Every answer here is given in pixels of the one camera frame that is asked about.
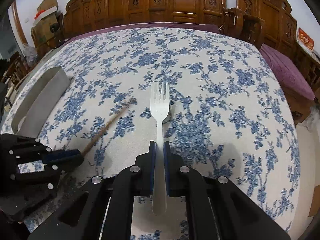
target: fork tine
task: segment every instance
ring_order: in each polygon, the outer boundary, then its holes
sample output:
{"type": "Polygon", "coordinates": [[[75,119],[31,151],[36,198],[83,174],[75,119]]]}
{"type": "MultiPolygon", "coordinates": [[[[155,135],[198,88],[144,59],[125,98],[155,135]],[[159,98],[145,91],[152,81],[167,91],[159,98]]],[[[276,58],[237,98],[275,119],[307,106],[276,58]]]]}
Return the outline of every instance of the fork tine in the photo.
{"type": "Polygon", "coordinates": [[[169,100],[170,100],[170,91],[169,91],[169,83],[167,82],[167,86],[165,88],[165,101],[169,102],[169,100]]]}
{"type": "Polygon", "coordinates": [[[156,101],[159,101],[159,82],[156,82],[156,101]]]}
{"type": "Polygon", "coordinates": [[[161,95],[160,95],[160,100],[164,100],[164,96],[163,96],[163,87],[164,87],[164,85],[163,85],[163,82],[162,82],[162,84],[161,84],[161,95]]]}
{"type": "Polygon", "coordinates": [[[150,91],[151,91],[151,95],[150,95],[150,104],[152,103],[154,103],[154,101],[155,101],[155,83],[154,82],[152,82],[152,84],[151,84],[151,89],[150,89],[150,91]]]}

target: floral tablecloth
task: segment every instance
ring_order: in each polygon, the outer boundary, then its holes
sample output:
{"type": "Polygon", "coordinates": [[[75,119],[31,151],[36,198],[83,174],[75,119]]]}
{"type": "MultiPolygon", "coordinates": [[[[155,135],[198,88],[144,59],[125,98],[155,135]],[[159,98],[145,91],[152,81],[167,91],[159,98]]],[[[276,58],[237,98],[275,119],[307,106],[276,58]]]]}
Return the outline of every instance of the floral tablecloth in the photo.
{"type": "MultiPolygon", "coordinates": [[[[300,157],[292,116],[274,74],[251,44],[188,29],[120,30],[73,41],[33,76],[14,103],[2,133],[35,81],[62,66],[71,85],[39,138],[53,149],[83,150],[110,116],[134,97],[83,164],[64,178],[59,197],[25,221],[35,229],[95,174],[114,176],[134,164],[156,139],[149,108],[152,81],[169,82],[164,137],[172,151],[204,176],[224,175],[283,229],[289,230],[299,195],[300,157]]],[[[24,164],[22,172],[41,163],[24,164]]],[[[185,201],[172,198],[164,216],[151,199],[134,202],[132,239],[186,239],[185,201]]]]}

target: brown stick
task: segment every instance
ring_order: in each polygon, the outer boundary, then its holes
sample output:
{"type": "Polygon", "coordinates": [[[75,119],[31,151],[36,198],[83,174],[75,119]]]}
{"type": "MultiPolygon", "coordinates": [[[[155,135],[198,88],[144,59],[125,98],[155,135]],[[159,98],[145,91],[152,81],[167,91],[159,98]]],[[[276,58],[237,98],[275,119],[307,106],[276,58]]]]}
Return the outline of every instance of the brown stick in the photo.
{"type": "Polygon", "coordinates": [[[100,137],[105,133],[106,130],[108,130],[109,126],[116,120],[118,119],[118,117],[123,114],[127,108],[129,107],[129,105],[131,104],[131,101],[126,104],[124,106],[124,108],[122,108],[120,110],[120,112],[116,115],[114,115],[111,120],[106,124],[106,126],[104,128],[101,129],[101,131],[91,140],[90,143],[88,143],[88,145],[84,148],[84,150],[81,152],[81,155],[84,157],[92,148],[92,146],[100,139],[100,137]]]}

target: red object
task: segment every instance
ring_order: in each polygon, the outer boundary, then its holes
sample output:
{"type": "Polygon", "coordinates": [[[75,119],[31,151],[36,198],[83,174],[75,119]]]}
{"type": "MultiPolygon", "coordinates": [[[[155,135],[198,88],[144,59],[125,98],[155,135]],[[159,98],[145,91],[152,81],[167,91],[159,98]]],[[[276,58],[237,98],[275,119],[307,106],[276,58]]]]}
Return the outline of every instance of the red object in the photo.
{"type": "Polygon", "coordinates": [[[42,14],[43,12],[45,12],[45,10],[41,10],[40,12],[37,12],[35,20],[39,17],[40,14],[42,14]]]}

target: fork head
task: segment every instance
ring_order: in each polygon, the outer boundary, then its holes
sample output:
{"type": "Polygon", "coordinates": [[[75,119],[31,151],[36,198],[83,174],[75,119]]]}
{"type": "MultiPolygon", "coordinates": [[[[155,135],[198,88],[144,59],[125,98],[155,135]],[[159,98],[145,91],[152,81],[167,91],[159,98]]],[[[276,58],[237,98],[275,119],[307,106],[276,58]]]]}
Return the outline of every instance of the fork head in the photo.
{"type": "Polygon", "coordinates": [[[167,82],[164,97],[164,83],[159,94],[159,82],[153,82],[150,95],[150,112],[157,122],[162,122],[168,115],[170,103],[169,84],[167,82]]]}

